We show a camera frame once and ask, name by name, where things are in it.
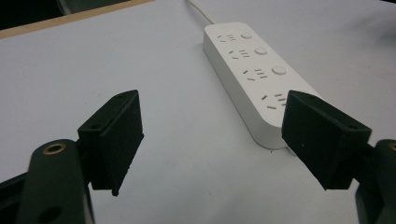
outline white tabletop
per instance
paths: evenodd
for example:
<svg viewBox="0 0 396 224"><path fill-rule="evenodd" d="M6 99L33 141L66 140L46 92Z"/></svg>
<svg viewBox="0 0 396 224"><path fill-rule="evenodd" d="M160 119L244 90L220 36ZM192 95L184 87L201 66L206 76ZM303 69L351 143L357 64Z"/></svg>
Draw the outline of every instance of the white tabletop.
<svg viewBox="0 0 396 224"><path fill-rule="evenodd" d="M376 0L197 0L252 27L332 105L396 134L396 5ZM139 90L145 138L96 223L358 223L354 194L324 191L287 150L258 146L202 51L208 25L158 0L0 40L0 181L111 96Z"/></svg>

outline extension cord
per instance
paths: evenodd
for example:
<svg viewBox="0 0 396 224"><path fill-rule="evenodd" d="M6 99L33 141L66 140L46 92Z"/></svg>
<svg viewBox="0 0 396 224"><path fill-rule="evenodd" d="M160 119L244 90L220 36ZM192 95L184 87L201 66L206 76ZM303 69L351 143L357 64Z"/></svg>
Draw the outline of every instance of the extension cord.
<svg viewBox="0 0 396 224"><path fill-rule="evenodd" d="M281 127L288 92L318 93L242 22L206 26L204 52L253 139L269 149L286 147Z"/></svg>

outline table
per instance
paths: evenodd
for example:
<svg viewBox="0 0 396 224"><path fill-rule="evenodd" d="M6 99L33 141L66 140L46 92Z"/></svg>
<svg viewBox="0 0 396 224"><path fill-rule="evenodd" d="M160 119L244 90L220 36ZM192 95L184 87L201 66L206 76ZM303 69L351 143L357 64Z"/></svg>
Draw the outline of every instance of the table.
<svg viewBox="0 0 396 224"><path fill-rule="evenodd" d="M249 24L330 104L396 134L396 5L199 0ZM111 96L139 90L146 135L120 189L91 191L96 223L358 223L354 193L324 191L287 150L258 146L202 51L207 21L158 0L0 40L0 181Z"/></svg>

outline power cord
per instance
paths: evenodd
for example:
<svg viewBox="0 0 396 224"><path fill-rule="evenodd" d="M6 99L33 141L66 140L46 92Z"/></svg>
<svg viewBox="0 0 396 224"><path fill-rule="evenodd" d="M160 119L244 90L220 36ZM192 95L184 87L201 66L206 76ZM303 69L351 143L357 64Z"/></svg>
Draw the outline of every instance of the power cord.
<svg viewBox="0 0 396 224"><path fill-rule="evenodd" d="M215 24L215 21L214 21L213 19L211 19L210 16L207 15L207 14L204 12L204 10L201 9L201 8L195 3L194 0L188 0L188 1L192 4L193 7L195 7L195 8L201 13L201 15L203 15L203 16L205 17L205 19L207 19L211 24Z"/></svg>

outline round switch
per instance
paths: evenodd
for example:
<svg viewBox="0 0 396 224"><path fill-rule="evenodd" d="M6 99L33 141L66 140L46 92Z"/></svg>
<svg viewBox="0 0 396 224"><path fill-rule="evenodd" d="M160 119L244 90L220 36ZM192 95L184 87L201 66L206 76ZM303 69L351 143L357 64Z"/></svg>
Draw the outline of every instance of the round switch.
<svg viewBox="0 0 396 224"><path fill-rule="evenodd" d="M286 68L282 65L277 65L273 67L273 73L277 75L285 75L286 74Z"/></svg>
<svg viewBox="0 0 396 224"><path fill-rule="evenodd" d="M248 32L244 32L241 34L241 36L245 39L250 39L252 37L251 33Z"/></svg>
<svg viewBox="0 0 396 224"><path fill-rule="evenodd" d="M265 55L265 54L267 54L267 49L265 47L258 47L256 49L254 49L254 52L256 52L257 54L260 54L260 55Z"/></svg>

